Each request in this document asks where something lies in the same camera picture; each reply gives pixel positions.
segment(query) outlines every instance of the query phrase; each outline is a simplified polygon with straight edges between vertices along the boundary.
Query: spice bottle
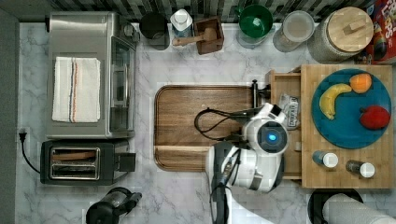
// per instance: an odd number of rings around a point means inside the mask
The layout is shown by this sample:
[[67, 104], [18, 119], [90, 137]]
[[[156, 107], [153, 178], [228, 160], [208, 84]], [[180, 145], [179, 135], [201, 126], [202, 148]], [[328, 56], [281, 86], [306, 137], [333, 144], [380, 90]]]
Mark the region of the spice bottle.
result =
[[365, 178], [370, 178], [375, 174], [375, 168], [370, 162], [351, 160], [346, 163], [346, 169]]
[[315, 151], [312, 155], [312, 160], [329, 168], [333, 168], [338, 164], [338, 157], [334, 153], [325, 151]]

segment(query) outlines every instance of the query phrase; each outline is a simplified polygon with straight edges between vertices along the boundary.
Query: wooden utensil holder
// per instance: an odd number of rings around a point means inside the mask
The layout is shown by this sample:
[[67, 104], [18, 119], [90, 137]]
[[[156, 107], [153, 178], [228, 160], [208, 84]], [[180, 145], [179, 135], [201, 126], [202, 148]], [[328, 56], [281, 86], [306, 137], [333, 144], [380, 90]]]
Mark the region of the wooden utensil holder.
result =
[[221, 27], [219, 17], [212, 17], [194, 22], [194, 35], [202, 35], [206, 28], [214, 28], [217, 33], [217, 39], [211, 41], [199, 41], [196, 43], [198, 54], [207, 54], [222, 49], [224, 43], [224, 33]]

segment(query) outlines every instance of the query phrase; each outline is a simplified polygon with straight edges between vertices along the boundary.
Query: salt shaker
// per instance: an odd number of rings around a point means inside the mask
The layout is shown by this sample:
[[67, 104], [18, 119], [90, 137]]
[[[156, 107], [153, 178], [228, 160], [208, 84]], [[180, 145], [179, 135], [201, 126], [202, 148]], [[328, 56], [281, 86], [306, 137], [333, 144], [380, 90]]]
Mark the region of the salt shaker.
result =
[[338, 157], [334, 153], [325, 151], [315, 151], [312, 155], [312, 160], [329, 168], [333, 168], [338, 164]]
[[370, 178], [375, 173], [374, 166], [370, 162], [364, 161], [348, 161], [346, 163], [346, 169], [351, 173], [361, 175], [365, 178]]
[[180, 9], [171, 16], [172, 29], [176, 37], [192, 36], [192, 17], [185, 9]]

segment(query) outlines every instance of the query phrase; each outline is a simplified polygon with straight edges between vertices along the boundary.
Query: white robot body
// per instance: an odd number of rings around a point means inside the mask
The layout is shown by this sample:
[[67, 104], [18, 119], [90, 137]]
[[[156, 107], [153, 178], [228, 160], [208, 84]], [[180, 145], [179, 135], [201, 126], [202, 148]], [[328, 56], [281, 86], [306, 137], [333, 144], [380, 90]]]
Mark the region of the white robot body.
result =
[[244, 123], [241, 137], [249, 148], [220, 142], [207, 152], [205, 170], [211, 196], [214, 193], [225, 194], [228, 206], [228, 209], [222, 207], [224, 199], [219, 195], [213, 200], [212, 206], [218, 208], [217, 219], [214, 221], [216, 224], [272, 223], [240, 205], [233, 198], [230, 187], [269, 192], [280, 182], [283, 175], [282, 157], [289, 144], [289, 135], [282, 125], [285, 115], [280, 111], [273, 113], [273, 107], [265, 104], [257, 115]]

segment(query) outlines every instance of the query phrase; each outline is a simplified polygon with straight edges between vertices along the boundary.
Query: pot lid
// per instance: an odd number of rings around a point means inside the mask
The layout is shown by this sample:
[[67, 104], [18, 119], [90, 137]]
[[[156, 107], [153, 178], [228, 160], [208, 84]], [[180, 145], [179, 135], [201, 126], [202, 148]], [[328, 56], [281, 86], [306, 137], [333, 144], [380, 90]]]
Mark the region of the pot lid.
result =
[[374, 26], [369, 15], [357, 7], [335, 11], [329, 20], [327, 34], [332, 44], [346, 52], [360, 51], [370, 43]]

